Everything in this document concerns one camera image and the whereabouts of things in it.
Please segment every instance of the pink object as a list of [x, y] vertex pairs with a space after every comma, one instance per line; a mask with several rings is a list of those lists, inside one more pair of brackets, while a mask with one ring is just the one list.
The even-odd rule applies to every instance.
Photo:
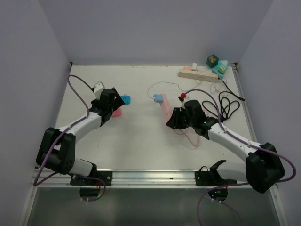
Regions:
[[163, 97], [163, 102], [160, 103], [161, 106], [161, 110], [164, 114], [165, 120], [166, 122], [168, 122], [168, 120], [170, 120], [171, 115], [173, 110], [171, 109], [170, 105], [169, 105], [169, 101], [167, 99], [167, 96], [165, 93], [161, 93], [162, 97]]
[[177, 134], [177, 135], [185, 135], [185, 137], [189, 140], [189, 142], [195, 147], [194, 149], [196, 149], [197, 147], [199, 147], [199, 135], [197, 134], [197, 143], [194, 144], [192, 142], [192, 140], [190, 139], [190, 137], [187, 135], [187, 130], [185, 131], [182, 131], [181, 129], [179, 130], [181, 133], [178, 133], [175, 129], [174, 129], [174, 132]]
[[113, 112], [112, 117], [118, 117], [118, 116], [120, 116], [121, 114], [122, 114], [121, 108], [119, 107], [119, 108], [117, 108], [116, 111]]

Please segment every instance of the small toy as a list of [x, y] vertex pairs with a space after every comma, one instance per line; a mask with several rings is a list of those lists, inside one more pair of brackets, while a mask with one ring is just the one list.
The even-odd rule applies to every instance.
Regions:
[[155, 103], [163, 103], [164, 101], [162, 94], [155, 94], [153, 98]]
[[219, 60], [219, 58], [214, 54], [207, 58], [207, 66], [213, 73], [218, 75], [219, 79], [224, 78], [228, 63], [229, 62], [227, 60]]
[[116, 111], [114, 111], [114, 112], [112, 113], [112, 117], [118, 117], [118, 116], [120, 116], [121, 114], [122, 114], [122, 111], [121, 111], [121, 108], [119, 107], [119, 108], [117, 108]]
[[122, 100], [124, 101], [124, 103], [125, 103], [126, 105], [129, 105], [129, 104], [130, 104], [130, 102], [131, 102], [131, 97], [130, 97], [130, 96], [122, 95], [121, 98], [122, 98]]

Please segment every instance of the red object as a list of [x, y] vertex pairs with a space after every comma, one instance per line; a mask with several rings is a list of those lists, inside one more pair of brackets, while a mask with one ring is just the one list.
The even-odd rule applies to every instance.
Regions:
[[112, 117], [118, 117], [118, 116], [120, 116], [121, 114], [122, 114], [121, 108], [119, 107], [119, 108], [117, 108], [116, 111], [113, 112]]
[[186, 97], [186, 94], [185, 94], [185, 93], [181, 93], [180, 97], [181, 97], [182, 99], [184, 99], [184, 98]]

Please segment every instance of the blue object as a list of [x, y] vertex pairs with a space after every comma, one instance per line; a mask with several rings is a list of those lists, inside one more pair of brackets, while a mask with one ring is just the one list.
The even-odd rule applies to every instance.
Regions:
[[126, 105], [130, 104], [130, 102], [131, 102], [131, 97], [130, 96], [122, 95], [121, 98], [123, 99], [123, 101]]
[[227, 60], [219, 60], [217, 66], [215, 66], [215, 67], [213, 67], [213, 68], [210, 68], [210, 67], [207, 65], [207, 67], [210, 68], [214, 74], [217, 74], [219, 79], [223, 79], [225, 74], [224, 74], [224, 73], [223, 73], [223, 74], [220, 73], [220, 72], [218, 71], [218, 69], [220, 68], [221, 65], [223, 65], [224, 67], [227, 68], [227, 67], [228, 67], [228, 64], [229, 64], [229, 62], [228, 62]]
[[155, 103], [162, 103], [164, 101], [163, 96], [161, 94], [155, 94], [154, 101]]

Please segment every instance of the teal object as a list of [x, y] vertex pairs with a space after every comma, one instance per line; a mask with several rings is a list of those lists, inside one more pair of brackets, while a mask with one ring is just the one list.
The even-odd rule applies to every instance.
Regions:
[[214, 74], [217, 74], [219, 79], [223, 79], [225, 74], [224, 73], [220, 73], [219, 72], [219, 68], [220, 68], [220, 66], [224, 66], [227, 69], [228, 65], [229, 65], [229, 62], [227, 60], [219, 60], [217, 66], [215, 66], [213, 68], [210, 68], [207, 65], [207, 67], [209, 69], [211, 69]]
[[131, 102], [131, 97], [130, 96], [127, 96], [127, 95], [122, 95], [121, 98], [123, 99], [124, 103], [126, 105], [129, 105], [130, 102]]

